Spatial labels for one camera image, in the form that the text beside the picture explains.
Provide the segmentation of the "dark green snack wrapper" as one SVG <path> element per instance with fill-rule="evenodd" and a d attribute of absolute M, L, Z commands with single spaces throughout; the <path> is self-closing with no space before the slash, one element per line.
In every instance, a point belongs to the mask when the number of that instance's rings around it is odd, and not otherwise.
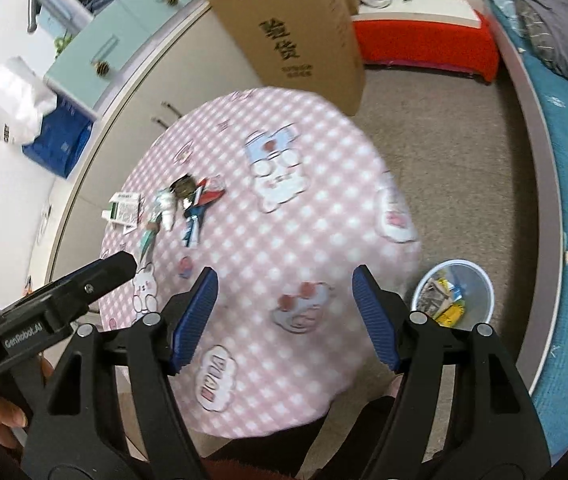
<path fill-rule="evenodd" d="M 170 190 L 177 200 L 177 204 L 184 210 L 195 204 L 197 188 L 197 183 L 190 174 L 185 174 L 175 180 L 170 186 Z"/>

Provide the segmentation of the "tall cardboard box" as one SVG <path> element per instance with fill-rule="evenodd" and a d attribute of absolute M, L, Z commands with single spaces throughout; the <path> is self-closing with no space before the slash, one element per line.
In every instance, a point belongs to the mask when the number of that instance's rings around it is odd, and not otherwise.
<path fill-rule="evenodd" d="M 263 84 L 357 114 L 365 73 L 346 0 L 207 1 Z"/>

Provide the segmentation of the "white curved cabinet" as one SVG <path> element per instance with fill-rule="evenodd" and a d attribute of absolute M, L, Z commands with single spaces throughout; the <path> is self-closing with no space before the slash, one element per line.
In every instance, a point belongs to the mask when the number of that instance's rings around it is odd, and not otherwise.
<path fill-rule="evenodd" d="M 70 176 L 55 179 L 44 204 L 28 270 L 31 286 L 98 258 L 102 210 L 173 122 L 218 96 L 260 84 L 209 3 L 188 3 L 135 53 L 93 108 L 86 148 Z"/>

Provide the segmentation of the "red storage bench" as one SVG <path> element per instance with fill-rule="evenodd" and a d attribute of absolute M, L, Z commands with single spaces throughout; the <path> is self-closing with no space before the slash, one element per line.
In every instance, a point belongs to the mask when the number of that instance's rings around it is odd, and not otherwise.
<path fill-rule="evenodd" d="M 476 76 L 489 84 L 497 74 L 500 53 L 488 20 L 471 12 L 468 24 L 447 23 L 433 14 L 386 12 L 352 18 L 366 65 L 406 66 Z"/>

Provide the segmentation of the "teal long toothpaste box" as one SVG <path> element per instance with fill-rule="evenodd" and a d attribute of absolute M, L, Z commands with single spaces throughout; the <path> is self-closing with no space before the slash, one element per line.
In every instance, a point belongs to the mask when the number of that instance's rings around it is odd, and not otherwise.
<path fill-rule="evenodd" d="M 177 195 L 172 188 L 162 188 L 156 193 L 150 204 L 150 212 L 140 241 L 139 270 L 153 259 L 158 234 L 161 231 L 170 232 L 173 229 L 176 214 Z"/>

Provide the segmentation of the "red blue snack wrapper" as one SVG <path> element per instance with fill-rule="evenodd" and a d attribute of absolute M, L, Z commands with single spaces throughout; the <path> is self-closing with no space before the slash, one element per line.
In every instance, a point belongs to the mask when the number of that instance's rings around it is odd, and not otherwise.
<path fill-rule="evenodd" d="M 225 194 L 225 181 L 221 174 L 206 178 L 196 184 L 194 193 L 184 202 L 185 229 L 182 245 L 194 248 L 199 243 L 200 232 L 207 210 Z"/>

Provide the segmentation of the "pink checkered tablecloth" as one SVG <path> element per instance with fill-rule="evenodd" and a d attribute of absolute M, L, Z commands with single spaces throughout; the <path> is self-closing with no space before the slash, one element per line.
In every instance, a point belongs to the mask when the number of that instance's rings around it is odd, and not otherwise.
<path fill-rule="evenodd" d="M 191 288 L 219 292 L 191 363 L 171 378 L 186 425 L 222 438 L 312 422 L 347 390 L 373 348 L 352 296 L 357 266 L 404 292 L 421 244 L 409 208 L 367 136 L 314 93 L 221 96 L 159 136 L 124 189 L 149 207 L 180 177 L 206 188 L 195 245 L 183 214 L 153 247 L 107 226 L 102 252 L 131 252 L 135 279 L 100 303 L 107 330 Z"/>

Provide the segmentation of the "clear plastic trash bin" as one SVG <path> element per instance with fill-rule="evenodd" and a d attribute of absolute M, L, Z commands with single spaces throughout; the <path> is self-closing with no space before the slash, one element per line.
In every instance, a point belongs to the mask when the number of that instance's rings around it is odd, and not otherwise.
<path fill-rule="evenodd" d="M 434 266 L 419 281 L 411 311 L 424 313 L 440 326 L 472 330 L 489 324 L 495 295 L 488 273 L 464 259 L 446 260 Z"/>

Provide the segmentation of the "white medicine box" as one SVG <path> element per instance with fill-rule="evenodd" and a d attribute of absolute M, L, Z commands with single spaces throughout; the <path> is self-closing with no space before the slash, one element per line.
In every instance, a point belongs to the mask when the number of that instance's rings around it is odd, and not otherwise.
<path fill-rule="evenodd" d="M 121 226 L 124 231 L 135 230 L 139 225 L 142 195 L 135 192 L 118 192 L 110 197 L 101 217 L 108 223 Z"/>

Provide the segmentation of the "light blue drawer unit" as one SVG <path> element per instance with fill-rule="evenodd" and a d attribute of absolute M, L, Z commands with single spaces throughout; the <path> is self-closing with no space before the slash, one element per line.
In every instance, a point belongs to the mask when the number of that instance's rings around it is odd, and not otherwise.
<path fill-rule="evenodd" d="M 100 13 L 80 0 L 62 1 L 83 23 L 44 81 L 94 118 L 104 114 L 141 64 L 207 11 L 203 0 L 113 0 Z"/>

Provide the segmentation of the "blue shopping bag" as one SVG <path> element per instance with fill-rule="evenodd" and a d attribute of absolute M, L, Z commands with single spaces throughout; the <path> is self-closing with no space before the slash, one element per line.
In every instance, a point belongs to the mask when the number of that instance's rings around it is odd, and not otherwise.
<path fill-rule="evenodd" d="M 92 118 L 60 96 L 55 110 L 43 117 L 34 142 L 22 146 L 22 154 L 55 176 L 68 178 L 90 140 L 92 128 Z"/>

